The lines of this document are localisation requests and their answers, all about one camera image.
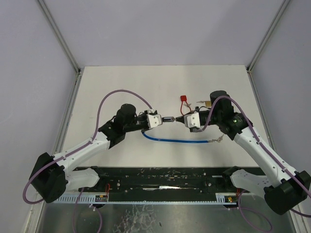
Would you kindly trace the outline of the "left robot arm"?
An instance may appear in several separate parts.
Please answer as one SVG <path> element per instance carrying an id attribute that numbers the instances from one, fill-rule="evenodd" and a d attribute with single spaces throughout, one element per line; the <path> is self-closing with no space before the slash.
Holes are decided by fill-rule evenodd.
<path id="1" fill-rule="evenodd" d="M 94 135 L 84 142 L 55 155 L 47 152 L 41 154 L 27 185 L 32 185 L 46 203 L 57 200 L 66 191 L 94 187 L 100 179 L 99 174 L 92 168 L 77 170 L 79 165 L 123 141 L 126 133 L 148 131 L 160 122 L 154 109 L 137 114 L 135 106 L 123 104 L 109 121 L 96 127 Z"/>

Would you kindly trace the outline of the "small brass padlock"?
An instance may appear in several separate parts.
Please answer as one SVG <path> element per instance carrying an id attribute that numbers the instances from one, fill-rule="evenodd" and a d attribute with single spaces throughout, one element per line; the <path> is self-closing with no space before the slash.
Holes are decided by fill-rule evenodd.
<path id="1" fill-rule="evenodd" d="M 211 101 L 209 101 L 209 100 L 205 101 L 205 106 L 206 106 L 207 108 L 210 108 L 210 107 L 212 106 Z"/>

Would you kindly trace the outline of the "blue cable lock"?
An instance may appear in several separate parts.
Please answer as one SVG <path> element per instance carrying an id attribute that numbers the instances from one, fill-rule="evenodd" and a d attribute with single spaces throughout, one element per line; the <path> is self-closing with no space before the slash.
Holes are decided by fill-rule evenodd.
<path id="1" fill-rule="evenodd" d="M 162 122 L 174 122 L 175 118 L 172 116 L 165 116 L 162 118 Z M 169 142 L 169 143 L 187 143 L 187 144 L 204 144 L 204 143 L 209 143 L 208 140 L 182 140 L 182 139 L 166 139 L 166 138 L 156 138 L 149 136 L 145 133 L 144 130 L 141 131 L 142 135 L 153 141 L 158 141 L 158 142 Z"/>

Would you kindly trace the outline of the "red cable padlock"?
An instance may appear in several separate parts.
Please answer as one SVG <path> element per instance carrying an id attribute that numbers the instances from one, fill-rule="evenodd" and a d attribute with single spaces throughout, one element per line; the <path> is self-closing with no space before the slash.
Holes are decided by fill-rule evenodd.
<path id="1" fill-rule="evenodd" d="M 181 101 L 180 113 L 181 113 L 181 115 L 184 116 L 185 114 L 184 114 L 184 112 L 183 112 L 183 107 L 186 107 L 186 106 L 184 106 L 184 103 L 188 103 L 187 96 L 186 96 L 186 95 L 181 95 L 181 96 L 180 96 L 180 101 Z M 186 108 L 187 108 L 188 112 L 191 112 L 191 107 L 190 107 L 190 108 L 186 107 Z"/>

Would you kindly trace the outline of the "silver keys of long padlock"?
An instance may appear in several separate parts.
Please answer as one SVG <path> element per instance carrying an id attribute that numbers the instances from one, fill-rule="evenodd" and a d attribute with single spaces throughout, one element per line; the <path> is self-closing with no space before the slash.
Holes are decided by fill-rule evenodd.
<path id="1" fill-rule="evenodd" d="M 218 142 L 218 143 L 220 143 L 220 142 L 223 140 L 223 137 L 224 137 L 224 135 L 221 135 L 221 136 L 219 136 L 218 138 L 213 139 L 212 142 Z"/>

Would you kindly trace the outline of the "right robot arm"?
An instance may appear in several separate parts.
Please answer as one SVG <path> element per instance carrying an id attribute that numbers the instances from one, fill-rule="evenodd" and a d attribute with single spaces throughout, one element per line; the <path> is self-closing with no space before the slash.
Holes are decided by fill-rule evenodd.
<path id="1" fill-rule="evenodd" d="M 243 110 L 235 112 L 239 105 L 225 91 L 210 94 L 210 109 L 193 110 L 175 120 L 183 123 L 190 132 L 203 132 L 216 125 L 232 141 L 242 147 L 264 172 L 266 178 L 234 167 L 228 178 L 234 187 L 249 191 L 265 200 L 277 214 L 282 215 L 311 196 L 311 176 L 298 172 L 282 159 L 258 134 Z"/>

